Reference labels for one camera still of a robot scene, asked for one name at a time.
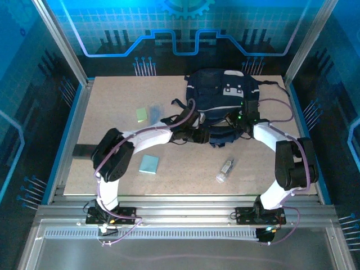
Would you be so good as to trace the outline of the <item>navy blue backpack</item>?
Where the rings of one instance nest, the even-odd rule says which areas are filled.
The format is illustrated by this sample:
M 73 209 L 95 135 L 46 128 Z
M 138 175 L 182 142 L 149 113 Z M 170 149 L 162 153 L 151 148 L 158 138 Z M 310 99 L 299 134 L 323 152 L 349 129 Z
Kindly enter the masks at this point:
M 201 69 L 184 78 L 187 81 L 186 104 L 174 99 L 182 109 L 194 109 L 201 114 L 199 127 L 210 132 L 209 144 L 224 147 L 243 137 L 228 125 L 224 117 L 233 111 L 243 114 L 245 100 L 259 102 L 259 87 L 277 82 L 256 80 L 251 75 L 228 69 Z

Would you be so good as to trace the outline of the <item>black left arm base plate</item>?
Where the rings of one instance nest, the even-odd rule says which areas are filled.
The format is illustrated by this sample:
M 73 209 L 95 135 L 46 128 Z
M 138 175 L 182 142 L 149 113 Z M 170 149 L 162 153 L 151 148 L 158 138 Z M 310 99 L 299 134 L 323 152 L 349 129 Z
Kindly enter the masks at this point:
M 88 208 L 85 219 L 86 225 L 123 225 L 135 224 L 136 208 L 134 207 L 118 207 L 115 209 L 115 215 L 105 212 L 101 208 L 95 206 Z

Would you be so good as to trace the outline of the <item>clear plastic tube case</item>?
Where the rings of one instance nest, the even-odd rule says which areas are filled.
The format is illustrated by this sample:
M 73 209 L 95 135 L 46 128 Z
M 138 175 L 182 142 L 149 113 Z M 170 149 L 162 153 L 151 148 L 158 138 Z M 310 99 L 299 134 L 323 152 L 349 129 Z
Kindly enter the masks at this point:
M 224 162 L 224 164 L 222 165 L 222 167 L 220 168 L 219 172 L 215 177 L 219 183 L 223 183 L 228 178 L 229 174 L 233 170 L 234 162 L 235 162 L 235 158 L 233 156 L 229 157 Z

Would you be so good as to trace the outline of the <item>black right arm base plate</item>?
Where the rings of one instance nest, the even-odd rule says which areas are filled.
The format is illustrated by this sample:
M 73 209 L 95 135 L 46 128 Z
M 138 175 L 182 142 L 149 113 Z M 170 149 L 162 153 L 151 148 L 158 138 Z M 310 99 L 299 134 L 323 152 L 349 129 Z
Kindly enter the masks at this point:
M 234 216 L 237 225 L 278 225 L 286 224 L 283 208 L 255 210 L 253 207 L 236 207 Z

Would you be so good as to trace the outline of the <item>small black connector box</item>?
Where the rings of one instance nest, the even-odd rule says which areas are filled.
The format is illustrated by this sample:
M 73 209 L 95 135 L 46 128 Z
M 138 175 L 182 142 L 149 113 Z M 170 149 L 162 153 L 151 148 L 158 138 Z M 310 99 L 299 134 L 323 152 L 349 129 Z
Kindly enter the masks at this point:
M 272 242 L 275 237 L 276 231 L 277 230 L 272 227 L 257 228 L 256 237 L 259 242 L 264 242 L 264 243 Z

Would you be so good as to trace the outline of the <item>light blue sticky note pad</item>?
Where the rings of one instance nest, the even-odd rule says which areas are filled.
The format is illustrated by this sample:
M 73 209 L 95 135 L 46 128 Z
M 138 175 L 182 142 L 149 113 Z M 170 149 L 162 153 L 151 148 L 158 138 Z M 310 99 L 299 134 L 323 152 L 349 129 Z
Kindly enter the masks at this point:
M 139 166 L 139 172 L 156 174 L 158 168 L 158 162 L 159 162 L 158 157 L 144 155 Z

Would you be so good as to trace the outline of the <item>aluminium enclosure frame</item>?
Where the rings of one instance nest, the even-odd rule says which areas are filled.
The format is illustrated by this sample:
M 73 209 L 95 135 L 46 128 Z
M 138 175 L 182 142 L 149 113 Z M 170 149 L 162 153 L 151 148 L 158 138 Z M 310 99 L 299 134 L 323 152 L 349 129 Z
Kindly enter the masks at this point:
M 156 175 L 138 171 L 132 157 L 120 181 L 121 207 L 134 207 L 134 225 L 120 238 L 46 238 L 55 228 L 86 225 L 97 196 L 91 160 L 72 157 L 76 144 L 96 145 L 106 132 L 143 129 L 136 109 L 164 106 L 179 114 L 185 75 L 203 68 L 238 69 L 261 80 L 260 112 L 294 137 L 309 136 L 292 80 L 338 0 L 33 0 L 65 54 L 80 89 L 55 158 L 42 203 L 22 254 L 20 270 L 199 270 L 356 268 L 323 178 L 290 197 L 286 224 L 271 244 L 230 239 L 129 239 L 136 228 L 267 228 L 237 225 L 236 207 L 252 207 L 254 181 L 264 192 L 274 181 L 275 155 L 262 143 L 239 139 L 224 148 L 172 143 L 147 149 L 159 157 Z M 219 183 L 224 162 L 232 172 Z

